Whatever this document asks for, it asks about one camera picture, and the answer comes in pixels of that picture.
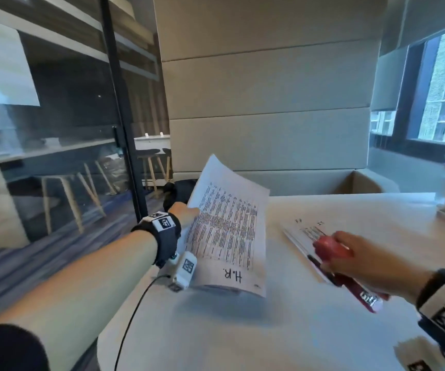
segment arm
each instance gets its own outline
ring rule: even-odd
[[[445,350],[445,269],[436,272],[417,266],[350,233],[339,231],[334,237],[354,256],[332,259],[321,268],[353,277],[375,291],[403,297],[421,314],[419,326]]]
[[[175,203],[182,227],[198,209]],[[152,266],[157,242],[138,230],[87,255],[55,274],[0,314],[43,344],[52,370],[70,370]]]

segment glass wall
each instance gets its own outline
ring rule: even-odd
[[[156,43],[112,4],[129,89],[122,104],[132,112],[123,119],[99,5],[0,0],[0,311],[129,232],[137,222],[129,170],[149,211],[162,208],[160,188],[150,188],[168,180],[170,156]],[[118,148],[133,137],[151,151]]]

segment red stapler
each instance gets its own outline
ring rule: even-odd
[[[323,235],[313,243],[316,255],[322,262],[328,262],[331,258],[351,258],[354,256],[352,250],[337,242],[334,237]],[[383,293],[373,293],[362,287],[351,277],[343,274],[335,274],[335,280],[344,285],[368,311],[377,313],[382,309],[383,299],[388,300],[390,296]]]

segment black wrist strap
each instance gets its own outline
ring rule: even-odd
[[[166,261],[176,253],[177,240],[182,227],[177,217],[166,212],[156,212],[144,217],[132,231],[145,230],[157,241],[157,254],[154,264],[163,268]]]

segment black cable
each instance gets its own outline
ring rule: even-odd
[[[147,289],[145,289],[145,291],[143,292],[142,296],[140,297],[139,302],[136,304],[135,310],[133,311],[132,317],[130,318],[130,321],[128,322],[127,325],[127,329],[125,331],[125,334],[123,335],[123,338],[121,339],[121,345],[120,345],[120,350],[118,351],[118,356],[116,357],[116,363],[114,364],[114,371],[116,371],[116,369],[118,368],[118,362],[120,361],[120,354],[121,354],[121,349],[123,348],[123,343],[125,342],[125,338],[127,337],[127,333],[128,330],[130,329],[130,325],[132,324],[133,318],[135,317],[136,311],[139,309],[140,303],[142,302],[142,299],[145,297],[145,293],[147,293],[147,291],[149,290],[149,288],[154,285],[154,283],[158,280],[161,279],[163,277],[167,277],[168,279],[171,278],[170,275],[168,274],[163,274],[161,276],[157,276],[154,280],[152,280],[152,282],[150,283],[150,285],[147,287]]]

